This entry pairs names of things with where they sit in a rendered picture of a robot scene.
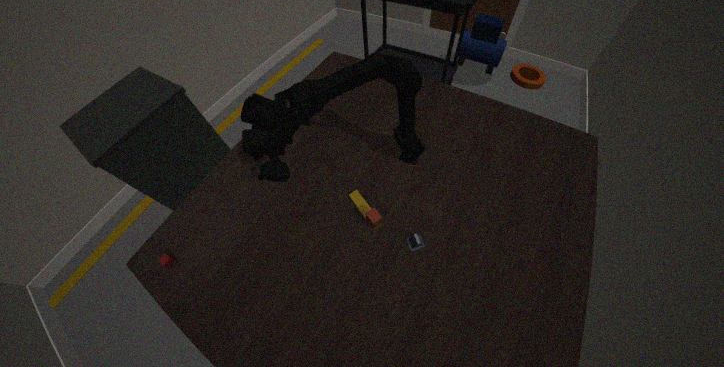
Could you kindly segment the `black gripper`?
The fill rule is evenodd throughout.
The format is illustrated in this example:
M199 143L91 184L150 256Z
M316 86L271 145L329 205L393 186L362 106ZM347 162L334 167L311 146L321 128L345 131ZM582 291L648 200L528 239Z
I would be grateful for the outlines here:
M269 154L270 161L265 162L264 164L260 164L262 172L258 180L286 182L291 175L287 164L284 162L280 162L278 155L284 155L286 153L284 148L287 144L292 144L293 139L292 137L284 138L278 136L273 131L272 127L269 131L269 137L270 136L273 139L272 150Z

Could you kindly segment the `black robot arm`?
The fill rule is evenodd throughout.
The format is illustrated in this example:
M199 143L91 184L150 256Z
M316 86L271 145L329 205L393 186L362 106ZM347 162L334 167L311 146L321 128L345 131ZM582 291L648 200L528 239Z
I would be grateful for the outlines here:
M305 80L275 94L271 100L253 93L245 100L241 121L266 128L242 130L242 143L250 157L269 155L273 139L269 131L291 138L301 124L310 126L311 117L320 112L333 98L373 79L382 79L395 86L399 102L400 126L394 137L401 150L400 160L415 165L425 150L414 129L415 95L421 90L422 75L408 58L374 52L319 80ZM290 101L290 108L286 100Z

